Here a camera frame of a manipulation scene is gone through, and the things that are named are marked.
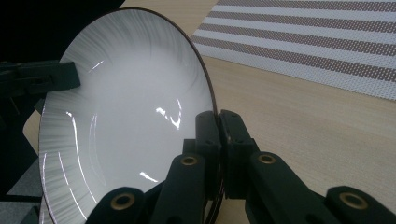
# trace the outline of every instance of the wooden table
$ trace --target wooden table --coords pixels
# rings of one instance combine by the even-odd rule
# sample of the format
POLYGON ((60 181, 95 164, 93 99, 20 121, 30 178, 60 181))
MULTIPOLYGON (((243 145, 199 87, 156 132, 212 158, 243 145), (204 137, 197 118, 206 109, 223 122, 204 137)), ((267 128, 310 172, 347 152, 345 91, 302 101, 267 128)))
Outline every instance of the wooden table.
MULTIPOLYGON (((127 0, 174 21, 187 35, 215 0, 127 0)), ((218 110, 240 114, 261 150, 283 158, 313 191, 347 185, 396 213, 396 102, 203 57, 218 110)), ((38 148, 39 115, 24 132, 38 148)), ((217 223, 248 223, 244 201, 223 201, 217 223)))

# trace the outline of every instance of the white plate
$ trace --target white plate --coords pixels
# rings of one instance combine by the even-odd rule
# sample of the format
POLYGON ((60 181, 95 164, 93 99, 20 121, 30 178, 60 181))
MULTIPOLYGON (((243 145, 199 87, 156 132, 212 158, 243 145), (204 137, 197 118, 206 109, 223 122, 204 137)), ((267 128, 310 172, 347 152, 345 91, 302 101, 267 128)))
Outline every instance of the white plate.
POLYGON ((47 94, 40 169, 57 223, 83 223, 109 191, 147 191, 165 180, 195 116, 214 107, 205 66, 165 17, 115 11, 87 26, 61 62, 74 62, 79 88, 47 94))

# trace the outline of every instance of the ceramic plate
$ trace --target ceramic plate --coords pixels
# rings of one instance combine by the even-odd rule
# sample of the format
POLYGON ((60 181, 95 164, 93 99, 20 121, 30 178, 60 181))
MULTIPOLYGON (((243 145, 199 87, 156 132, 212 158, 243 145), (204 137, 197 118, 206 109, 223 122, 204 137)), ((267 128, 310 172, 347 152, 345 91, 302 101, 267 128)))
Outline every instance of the ceramic plate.
POLYGON ((47 95, 40 169, 52 219, 75 224, 113 189, 164 181, 183 139, 195 138, 195 116, 216 107, 193 44, 149 10, 94 21, 64 62, 75 63, 81 86, 47 95))

